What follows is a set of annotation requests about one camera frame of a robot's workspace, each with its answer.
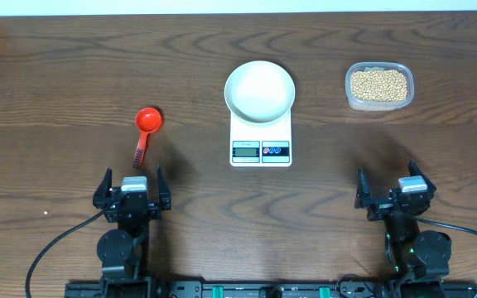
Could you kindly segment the red plastic measuring scoop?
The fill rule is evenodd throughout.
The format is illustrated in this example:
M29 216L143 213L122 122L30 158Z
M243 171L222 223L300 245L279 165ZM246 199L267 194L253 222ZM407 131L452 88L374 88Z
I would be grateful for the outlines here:
M140 132L137 148L134 155L133 167L140 168L148 148L149 137L161 130L164 120L159 109L148 107L141 109L136 117L135 124Z

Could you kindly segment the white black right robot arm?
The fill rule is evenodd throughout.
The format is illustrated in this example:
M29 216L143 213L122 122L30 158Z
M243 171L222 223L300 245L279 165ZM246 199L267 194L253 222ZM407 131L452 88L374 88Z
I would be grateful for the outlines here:
M372 197L369 181L358 169L354 207L366 209L369 221L386 228L385 249L396 276L377 285L377 297L445 297L442 278L450 272L451 238L434 230L421 231L417 217L430 208L435 185L413 161L409 176L400 178L388 196Z

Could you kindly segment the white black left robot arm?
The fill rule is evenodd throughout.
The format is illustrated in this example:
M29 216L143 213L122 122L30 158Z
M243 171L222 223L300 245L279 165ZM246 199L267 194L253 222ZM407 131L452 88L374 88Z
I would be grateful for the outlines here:
M171 192L157 168L158 200L150 200L145 176L130 176L118 187L112 186L112 171L93 195L93 205L108 222L117 225L105 233L97 244L102 262L99 280L102 297L168 297L170 290L147 272L149 223L162 218L171 209Z

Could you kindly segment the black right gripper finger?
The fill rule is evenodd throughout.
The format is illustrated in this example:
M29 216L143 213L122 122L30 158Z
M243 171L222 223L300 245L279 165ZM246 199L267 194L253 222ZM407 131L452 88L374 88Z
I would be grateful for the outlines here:
M358 169L358 187L355 196L356 207L369 207L372 203L372 195L369 188L368 179L364 173L364 169Z
M409 161L408 163L408 171L410 173L410 176L417 176L419 175L423 180L424 182L426 183L427 185L427 189L429 191L433 191L434 190L434 184L426 177L426 175L424 175L422 173L422 171L420 170L420 168L417 166L416 162L415 161Z

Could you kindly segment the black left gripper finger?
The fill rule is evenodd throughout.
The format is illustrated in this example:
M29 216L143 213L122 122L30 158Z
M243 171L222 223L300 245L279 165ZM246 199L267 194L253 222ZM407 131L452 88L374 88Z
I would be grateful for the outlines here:
M112 188L112 169L108 168L104 174L104 178L100 182L95 191L95 199L107 199L111 196Z
M157 167L158 197L160 204L171 204L171 192L165 181L162 169Z

